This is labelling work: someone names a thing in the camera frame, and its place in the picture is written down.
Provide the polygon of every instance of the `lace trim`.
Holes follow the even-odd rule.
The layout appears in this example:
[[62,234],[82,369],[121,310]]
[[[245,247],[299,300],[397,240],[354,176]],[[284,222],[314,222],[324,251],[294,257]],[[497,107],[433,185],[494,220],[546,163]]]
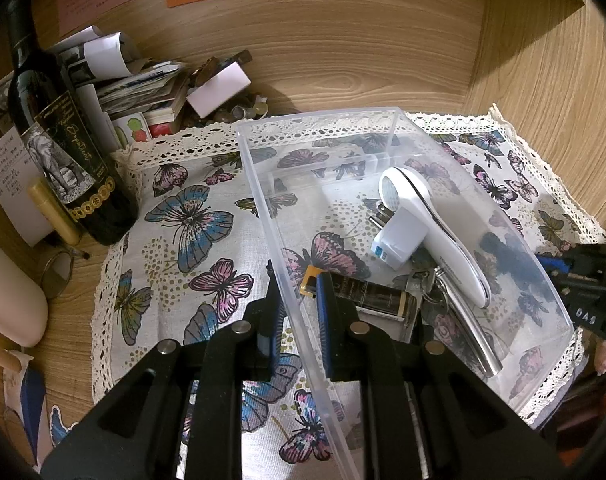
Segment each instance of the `lace trim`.
[[[368,127],[368,114],[385,114],[384,110],[364,110],[357,112],[350,119],[346,117],[338,122],[328,124],[327,129],[319,133],[310,130],[302,136],[315,138],[333,137],[336,129],[341,131],[360,132]],[[494,105],[490,113],[484,116],[452,116],[438,114],[411,114],[407,116],[427,133],[473,133],[500,130],[506,139],[517,149],[519,155],[545,187],[546,191],[574,218],[580,228],[580,241],[585,243],[605,243],[606,232],[598,221],[590,216],[574,200],[564,187],[561,179],[554,174],[550,166],[532,150],[525,140],[521,139],[514,127],[504,120]],[[292,119],[292,126],[300,130],[301,121]],[[140,200],[142,192],[142,172],[160,164],[180,163],[202,156],[212,156],[238,150],[235,136],[236,124],[212,124],[205,128],[188,128],[173,136],[164,136],[150,142],[141,142],[112,154],[116,167],[123,177],[126,186]],[[280,123],[265,139],[270,144],[289,142],[287,128]],[[100,282],[95,294],[95,311],[92,317],[92,397],[98,402],[113,386],[110,369],[110,350],[112,344],[113,305],[120,277],[122,261],[122,242],[110,248],[102,269]],[[580,341],[581,330],[574,334],[572,342],[564,352],[559,363],[554,367],[541,387],[528,401],[519,415],[532,423],[541,410],[547,406],[559,389],[572,377],[574,367],[582,360],[584,348]]]
[[123,240],[110,247],[94,292],[92,316],[92,399],[94,404],[114,387],[112,380],[112,328],[116,291],[123,261]]

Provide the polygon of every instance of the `black bottle label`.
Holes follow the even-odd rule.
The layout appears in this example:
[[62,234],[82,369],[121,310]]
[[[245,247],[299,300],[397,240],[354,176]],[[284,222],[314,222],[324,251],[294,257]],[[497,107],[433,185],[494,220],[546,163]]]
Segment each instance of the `black bottle label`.
[[76,104],[65,92],[34,117],[22,140],[60,201],[68,205],[97,189],[88,200],[68,207],[72,218],[84,218],[101,206],[116,183],[90,140]]

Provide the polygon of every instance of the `elephant illustration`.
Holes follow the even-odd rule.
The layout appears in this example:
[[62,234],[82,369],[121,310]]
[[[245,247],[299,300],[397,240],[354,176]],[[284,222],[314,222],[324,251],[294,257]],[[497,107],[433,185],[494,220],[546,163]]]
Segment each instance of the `elephant illustration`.
[[[64,193],[70,193],[79,187],[86,178],[91,177],[65,151],[55,143],[41,127],[33,127],[27,140],[27,149],[32,160],[41,168],[52,183],[55,181],[63,188]],[[62,174],[67,168],[74,175],[76,182],[70,183]]]

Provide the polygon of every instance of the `wood grain surface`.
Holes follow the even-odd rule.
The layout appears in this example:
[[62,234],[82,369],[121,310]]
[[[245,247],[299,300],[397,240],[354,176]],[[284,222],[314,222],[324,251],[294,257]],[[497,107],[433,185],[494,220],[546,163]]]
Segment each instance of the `wood grain surface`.
[[[55,43],[55,0],[33,7],[42,45]],[[253,86],[279,111],[398,105],[484,114],[496,102],[606,227],[606,27],[590,3],[209,0],[168,9],[165,0],[133,0],[94,24],[126,31],[159,59],[199,64],[248,48]],[[0,78],[9,69],[0,20]],[[12,230],[0,214],[1,245],[15,259],[33,260]],[[81,245],[92,257],[77,260],[31,351],[48,404],[62,407],[66,424],[92,405],[90,319],[106,253],[87,236]]]

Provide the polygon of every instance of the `white cylindrical container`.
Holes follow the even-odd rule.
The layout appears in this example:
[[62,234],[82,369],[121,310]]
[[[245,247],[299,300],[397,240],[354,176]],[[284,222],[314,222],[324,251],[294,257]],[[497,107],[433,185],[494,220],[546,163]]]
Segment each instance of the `white cylindrical container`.
[[48,300],[0,248],[0,333],[21,346],[40,341],[48,324]]

